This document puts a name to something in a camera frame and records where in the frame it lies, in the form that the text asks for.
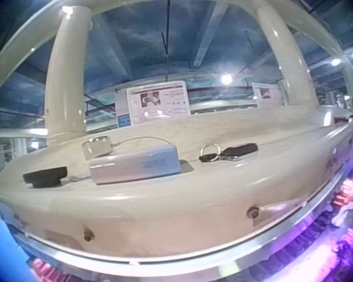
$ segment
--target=curved white countertop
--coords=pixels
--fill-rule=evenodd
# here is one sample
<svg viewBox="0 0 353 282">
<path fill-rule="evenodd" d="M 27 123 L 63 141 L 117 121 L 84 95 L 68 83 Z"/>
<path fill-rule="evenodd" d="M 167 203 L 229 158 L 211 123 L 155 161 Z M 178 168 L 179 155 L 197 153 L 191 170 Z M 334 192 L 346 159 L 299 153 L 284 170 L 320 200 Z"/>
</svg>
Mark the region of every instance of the curved white countertop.
<svg viewBox="0 0 353 282">
<path fill-rule="evenodd" d="M 10 162 L 0 173 L 0 202 L 30 235 L 92 254 L 146 260 L 219 249 L 280 221 L 352 156 L 353 121 L 322 126 L 332 109 L 232 110 L 81 137 Z M 24 183 L 23 173 L 57 166 L 67 166 L 69 175 L 89 175 L 81 144 L 102 135 L 113 142 L 160 137 L 175 144 L 187 163 L 180 174 L 135 182 L 97 186 L 88 179 L 50 189 Z M 141 139 L 117 148 L 123 152 L 158 142 Z M 207 143 L 248 142 L 257 143 L 259 151 L 238 162 L 198 161 Z M 246 216 L 251 206 L 289 200 L 295 201 L 256 226 Z M 92 241 L 84 240 L 86 229 L 93 232 Z"/>
</svg>

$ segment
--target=black wireless charger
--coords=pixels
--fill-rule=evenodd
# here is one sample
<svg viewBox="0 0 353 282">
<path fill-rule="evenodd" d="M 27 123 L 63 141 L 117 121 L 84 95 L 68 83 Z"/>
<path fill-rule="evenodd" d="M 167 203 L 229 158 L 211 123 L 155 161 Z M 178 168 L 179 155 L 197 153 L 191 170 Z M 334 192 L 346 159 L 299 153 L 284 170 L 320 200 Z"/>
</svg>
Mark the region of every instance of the black wireless charger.
<svg viewBox="0 0 353 282">
<path fill-rule="evenodd" d="M 25 183 L 33 184 L 34 188 L 51 188 L 61 185 L 60 180 L 66 177 L 67 174 L 68 171 L 66 166 L 62 166 L 25 173 L 22 177 L 24 178 Z"/>
</svg>

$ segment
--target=poster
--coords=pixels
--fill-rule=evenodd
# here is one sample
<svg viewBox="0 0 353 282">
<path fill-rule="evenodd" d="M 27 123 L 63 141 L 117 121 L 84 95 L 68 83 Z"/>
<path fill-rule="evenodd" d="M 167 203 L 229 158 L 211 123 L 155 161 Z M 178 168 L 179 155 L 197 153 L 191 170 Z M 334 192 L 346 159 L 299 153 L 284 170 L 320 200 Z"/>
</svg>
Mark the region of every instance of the poster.
<svg viewBox="0 0 353 282">
<path fill-rule="evenodd" d="M 282 106 L 281 91 L 276 84 L 252 83 L 259 108 Z"/>
<path fill-rule="evenodd" d="M 115 111 L 116 123 L 118 127 L 125 127 L 131 125 L 126 89 L 121 89 L 115 94 Z"/>
<path fill-rule="evenodd" d="M 127 100 L 133 125 L 191 114 L 184 81 L 128 88 Z"/>
</svg>

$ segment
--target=blue ceiling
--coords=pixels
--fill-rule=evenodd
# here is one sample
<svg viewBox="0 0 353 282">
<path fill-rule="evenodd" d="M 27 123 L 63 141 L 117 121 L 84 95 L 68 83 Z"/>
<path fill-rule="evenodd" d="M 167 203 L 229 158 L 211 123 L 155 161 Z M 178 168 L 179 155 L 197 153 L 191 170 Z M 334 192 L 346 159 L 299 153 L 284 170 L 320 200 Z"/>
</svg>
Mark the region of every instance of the blue ceiling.
<svg viewBox="0 0 353 282">
<path fill-rule="evenodd" d="M 2 1 L 0 49 L 32 14 L 48 2 Z M 353 45 L 353 4 L 350 1 L 300 2 L 299 5 L 305 6 L 312 16 L 328 27 L 344 49 Z M 211 23 L 215 8 L 216 3 L 211 1 L 171 0 L 169 73 L 222 71 L 221 66 L 225 69 L 229 65 L 249 66 L 269 52 L 269 44 L 259 25 L 237 6 L 224 9 L 217 29 L 209 26 L 207 23 Z M 165 50 L 161 33 L 165 31 L 166 0 L 123 6 L 96 16 L 87 44 L 85 94 L 93 95 L 95 91 L 109 86 L 163 75 Z M 211 33 L 212 41 L 205 46 L 207 52 L 201 63 L 195 63 L 195 55 L 202 48 L 199 35 L 208 32 Z M 328 57 L 307 37 L 296 35 L 295 38 L 308 65 Z M 30 127 L 35 123 L 37 126 L 42 125 L 42 119 L 37 117 L 44 114 L 44 89 L 52 45 L 53 40 L 37 49 L 0 89 L 0 127 Z M 271 55 L 263 66 L 276 67 L 278 64 Z M 319 77 L 319 82 L 330 80 L 329 84 L 333 83 L 337 89 L 341 86 L 341 91 L 345 93 L 342 77 L 330 78 L 338 73 L 338 70 L 332 70 L 332 66 L 323 66 L 311 73 Z M 207 76 L 193 83 L 187 82 L 187 85 L 193 88 L 214 85 L 216 82 L 212 82 L 212 79 L 217 78 Z M 227 97 L 223 95 L 221 98 L 232 97 L 232 92 L 228 92 Z M 209 99 L 207 93 L 204 93 L 204 99 Z M 88 109 L 94 109 L 102 104 L 113 103 L 114 96 L 94 96 L 93 100 L 87 100 Z"/>
</svg>

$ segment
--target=blue sign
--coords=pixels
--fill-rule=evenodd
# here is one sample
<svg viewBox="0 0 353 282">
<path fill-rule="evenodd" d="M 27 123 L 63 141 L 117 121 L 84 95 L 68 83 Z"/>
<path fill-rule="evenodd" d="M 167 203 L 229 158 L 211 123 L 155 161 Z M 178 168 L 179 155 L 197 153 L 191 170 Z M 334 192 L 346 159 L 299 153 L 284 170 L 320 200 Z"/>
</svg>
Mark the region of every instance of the blue sign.
<svg viewBox="0 0 353 282">
<path fill-rule="evenodd" d="M 131 119 L 129 118 L 129 113 L 126 115 L 118 116 L 118 127 L 125 127 L 131 125 Z"/>
</svg>

